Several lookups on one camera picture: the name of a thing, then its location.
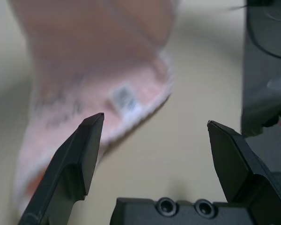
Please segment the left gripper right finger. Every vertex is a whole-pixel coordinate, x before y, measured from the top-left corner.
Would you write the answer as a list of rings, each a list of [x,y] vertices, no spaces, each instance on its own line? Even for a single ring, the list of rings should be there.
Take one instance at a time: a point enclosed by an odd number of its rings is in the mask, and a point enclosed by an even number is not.
[[[281,225],[281,172],[271,172],[235,130],[213,120],[207,128],[227,202],[245,206],[257,225]]]

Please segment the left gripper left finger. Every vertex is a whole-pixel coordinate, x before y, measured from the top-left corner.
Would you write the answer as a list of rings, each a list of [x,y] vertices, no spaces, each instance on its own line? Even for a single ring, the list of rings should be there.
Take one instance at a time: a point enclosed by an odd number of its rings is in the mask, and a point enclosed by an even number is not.
[[[58,148],[21,216],[21,225],[66,225],[73,205],[89,193],[104,114],[86,118]]]

